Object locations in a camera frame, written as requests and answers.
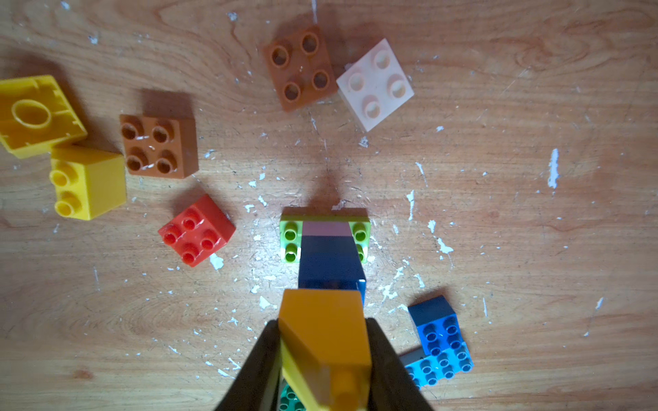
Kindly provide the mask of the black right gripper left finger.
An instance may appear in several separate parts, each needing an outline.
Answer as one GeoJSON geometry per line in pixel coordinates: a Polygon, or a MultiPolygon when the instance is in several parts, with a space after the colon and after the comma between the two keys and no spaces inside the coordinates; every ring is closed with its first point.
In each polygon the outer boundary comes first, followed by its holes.
{"type": "Polygon", "coordinates": [[[277,320],[270,320],[216,410],[277,410],[282,368],[277,320]]]}

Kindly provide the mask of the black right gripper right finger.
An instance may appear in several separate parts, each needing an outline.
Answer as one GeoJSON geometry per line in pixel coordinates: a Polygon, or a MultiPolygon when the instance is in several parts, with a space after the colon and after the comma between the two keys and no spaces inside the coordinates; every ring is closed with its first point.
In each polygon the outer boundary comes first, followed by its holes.
{"type": "Polygon", "coordinates": [[[366,319],[372,373],[368,410],[426,410],[432,407],[405,370],[382,328],[366,319]]]}

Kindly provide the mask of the dark green lego plate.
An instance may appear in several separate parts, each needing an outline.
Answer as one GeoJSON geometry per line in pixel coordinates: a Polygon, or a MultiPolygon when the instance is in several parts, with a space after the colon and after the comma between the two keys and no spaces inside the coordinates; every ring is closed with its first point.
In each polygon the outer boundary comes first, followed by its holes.
{"type": "Polygon", "coordinates": [[[279,398],[279,411],[305,411],[306,408],[301,400],[292,390],[291,386],[284,382],[279,398]]]}

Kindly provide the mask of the yellow lego brick small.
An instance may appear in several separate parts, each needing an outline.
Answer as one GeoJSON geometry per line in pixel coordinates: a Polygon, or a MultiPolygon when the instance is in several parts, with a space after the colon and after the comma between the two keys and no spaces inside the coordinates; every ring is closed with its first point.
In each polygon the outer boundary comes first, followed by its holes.
{"type": "Polygon", "coordinates": [[[308,410],[365,410],[372,357],[356,290],[287,289],[279,311],[283,376],[308,410]]]}

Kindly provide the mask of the dark blue lego brick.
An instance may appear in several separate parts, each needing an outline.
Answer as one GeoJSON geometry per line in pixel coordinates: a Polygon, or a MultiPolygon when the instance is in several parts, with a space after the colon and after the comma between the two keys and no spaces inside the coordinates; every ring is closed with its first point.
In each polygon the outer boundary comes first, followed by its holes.
{"type": "Polygon", "coordinates": [[[464,342],[458,317],[444,296],[409,306],[408,310],[426,356],[458,349],[464,342]]]}

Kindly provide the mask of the lime green lego brick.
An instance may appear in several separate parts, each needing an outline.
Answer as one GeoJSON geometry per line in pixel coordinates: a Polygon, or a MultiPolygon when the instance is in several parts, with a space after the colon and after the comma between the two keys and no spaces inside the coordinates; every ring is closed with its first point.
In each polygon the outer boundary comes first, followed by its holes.
{"type": "Polygon", "coordinates": [[[300,262],[303,224],[308,221],[348,223],[361,262],[367,260],[372,224],[366,209],[346,209],[345,213],[322,213],[315,212],[309,207],[285,207],[279,222],[280,254],[285,262],[300,262]]]}

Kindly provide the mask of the lilac lego brick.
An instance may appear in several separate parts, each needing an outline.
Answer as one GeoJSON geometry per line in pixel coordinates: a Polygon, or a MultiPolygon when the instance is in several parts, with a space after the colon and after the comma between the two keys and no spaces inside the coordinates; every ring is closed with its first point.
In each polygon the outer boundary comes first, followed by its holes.
{"type": "Polygon", "coordinates": [[[348,222],[305,221],[302,236],[345,236],[352,237],[348,222]]]}

